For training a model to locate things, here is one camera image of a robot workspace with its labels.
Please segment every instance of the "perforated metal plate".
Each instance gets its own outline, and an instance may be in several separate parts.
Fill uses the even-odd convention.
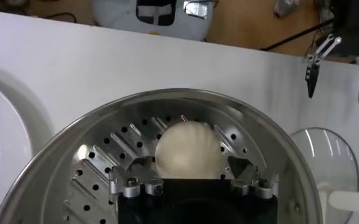
[[[248,159],[262,172],[263,155],[245,129],[222,111],[192,100],[156,100],[124,107],[88,130],[73,158],[64,201],[66,223],[115,223],[115,198],[108,192],[112,166],[128,168],[136,158],[148,158],[155,170],[155,146],[170,126],[199,121],[219,136],[224,158],[221,178],[232,179],[228,156]]]

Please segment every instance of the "stainless steel pot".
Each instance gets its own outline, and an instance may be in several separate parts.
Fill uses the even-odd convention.
[[[310,170],[270,118],[220,94],[163,89],[106,104],[62,130],[13,184],[0,207],[0,224],[116,223],[108,168],[153,156],[161,134],[187,120],[214,129],[223,157],[246,158],[260,172],[267,167],[277,173],[278,223],[322,223]],[[224,170],[233,178],[229,167]]]

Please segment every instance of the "black cable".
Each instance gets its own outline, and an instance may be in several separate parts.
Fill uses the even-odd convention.
[[[278,46],[281,46],[281,45],[283,45],[283,44],[285,44],[285,43],[287,43],[289,41],[292,41],[294,39],[302,37],[302,36],[304,36],[304,35],[306,35],[308,33],[311,33],[311,32],[313,32],[315,30],[318,30],[318,29],[320,29],[320,28],[322,28],[324,26],[328,26],[331,23],[333,23],[333,19],[329,19],[327,21],[324,21],[323,23],[320,23],[320,24],[318,24],[318,25],[316,25],[314,27],[311,27],[309,29],[303,30],[303,31],[301,31],[301,32],[299,32],[297,34],[294,34],[293,36],[290,36],[290,37],[288,37],[288,38],[286,38],[286,39],[284,39],[282,41],[279,41],[279,42],[277,42],[277,43],[275,43],[273,45],[270,45],[270,46],[265,47],[265,48],[261,48],[260,50],[261,51],[270,51],[271,49],[274,49],[274,48],[276,48]]]
[[[309,47],[307,48],[307,50],[305,51],[305,55],[304,55],[304,57],[306,57],[307,56],[307,54],[308,54],[308,52],[310,51],[310,49],[313,47],[313,45],[315,44],[315,38],[316,38],[316,35],[318,34],[320,32],[320,30],[317,30],[316,32],[315,32],[315,34],[313,34],[313,38],[312,38],[312,42],[311,42],[311,45],[309,45]]]
[[[73,18],[74,23],[77,23],[76,16],[74,14],[70,13],[70,12],[56,13],[56,14],[53,14],[53,15],[45,16],[44,18],[45,19],[51,19],[51,18],[55,18],[55,17],[58,17],[58,16],[70,16],[70,17]]]
[[[213,6],[214,9],[217,7],[219,2],[220,2],[219,0],[215,1],[215,5]]]

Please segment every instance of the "transparent lid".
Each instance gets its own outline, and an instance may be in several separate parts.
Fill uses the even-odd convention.
[[[352,212],[335,209],[329,203],[333,191],[358,191],[357,161],[347,142],[336,133],[308,128],[291,136],[315,178],[324,223],[346,223]]]

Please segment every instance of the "white dough ball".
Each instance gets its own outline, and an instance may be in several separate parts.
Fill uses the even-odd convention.
[[[155,157],[162,178],[218,179],[223,173],[219,138],[199,122],[181,122],[165,131]]]

